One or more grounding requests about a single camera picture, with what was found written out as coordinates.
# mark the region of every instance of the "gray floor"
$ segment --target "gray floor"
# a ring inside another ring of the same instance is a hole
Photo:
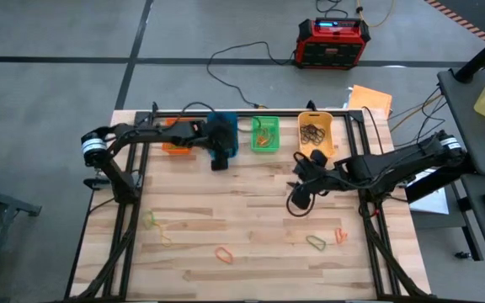
[[[0,1],[0,56],[128,56],[144,4]],[[381,19],[387,5],[365,1],[366,17]],[[354,6],[354,0],[345,0],[338,7],[352,13]],[[313,1],[156,0],[140,56],[207,58],[231,45],[266,40],[273,56],[284,58],[295,46],[297,24],[316,16]],[[485,45],[422,0],[397,1],[390,20],[371,35],[364,60],[464,61]],[[264,52],[254,46],[226,57],[264,58]],[[301,107],[309,99],[341,106],[347,88],[359,84],[392,94],[397,112],[422,103],[443,69],[212,67],[240,85],[249,100],[269,107]],[[0,296],[13,302],[62,298],[90,195],[82,179],[92,172],[83,165],[79,138],[109,123],[124,72],[125,65],[0,63],[0,191],[43,205],[38,218],[16,218],[0,249]],[[245,107],[204,66],[139,65],[125,109],[148,109],[152,101],[163,109],[190,101]],[[447,119],[445,130],[458,135],[447,108],[438,116]],[[395,143],[411,140],[421,122],[415,116],[395,131]],[[418,239],[435,294],[485,300],[485,261],[453,258],[466,249],[460,229],[420,231]]]

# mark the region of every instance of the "green basket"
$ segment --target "green basket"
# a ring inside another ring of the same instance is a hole
[[[254,116],[252,119],[252,150],[276,152],[280,148],[280,118]]]

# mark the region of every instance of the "wooden tabletop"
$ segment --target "wooden tabletop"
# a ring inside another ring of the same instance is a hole
[[[384,115],[379,110],[373,113],[385,152],[390,151],[392,139]],[[135,111],[115,111],[112,124],[131,124],[134,115]],[[380,153],[367,114],[365,127],[372,152]],[[249,119],[241,118],[240,128],[249,129]],[[280,149],[275,154],[252,152],[250,134],[239,133],[238,155],[221,172],[211,171],[211,158],[201,149],[188,156],[169,156],[160,144],[151,145],[140,216],[152,210],[173,244],[163,246],[159,230],[146,229],[140,220],[127,300],[376,298],[355,191],[317,197],[305,218],[295,218],[285,209],[290,192],[286,182],[296,180],[291,171],[297,129],[296,117],[280,118]],[[356,127],[354,132],[360,143]],[[344,120],[333,121],[333,144],[336,154],[329,165],[350,156]],[[125,166],[127,155],[124,149],[117,156],[120,166]],[[402,190],[394,194],[405,197]],[[111,197],[110,190],[97,192],[92,207]],[[418,287],[429,292],[408,204],[388,200],[383,207],[395,257]],[[110,203],[89,216],[71,295],[85,290],[104,265],[116,213],[117,204]],[[342,244],[334,235],[339,227],[349,233]],[[326,249],[310,246],[306,242],[310,235],[325,240]],[[218,247],[232,253],[233,264],[216,258]],[[390,292],[382,259],[380,266]],[[114,290],[119,289],[121,267],[116,269]]]

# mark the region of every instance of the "red power station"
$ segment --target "red power station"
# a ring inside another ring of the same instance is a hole
[[[295,64],[300,68],[349,70],[359,63],[368,41],[370,32],[364,20],[306,19],[299,24]]]

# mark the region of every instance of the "orange basket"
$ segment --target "orange basket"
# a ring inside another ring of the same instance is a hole
[[[315,149],[320,150],[326,157],[334,155],[333,132],[331,130],[333,124],[333,116],[325,112],[304,112],[299,114],[299,149],[301,152],[309,157]],[[303,125],[314,125],[320,130],[325,131],[325,136],[322,141],[315,145],[312,142],[304,143],[302,141],[301,127]]]
[[[172,125],[177,118],[167,118],[166,119],[166,126]],[[181,118],[179,121],[192,121],[195,120],[195,118]],[[170,155],[189,155],[190,152],[192,151],[192,148],[186,148],[186,147],[179,147],[175,146],[171,143],[163,143],[162,144],[162,150],[167,152]]]

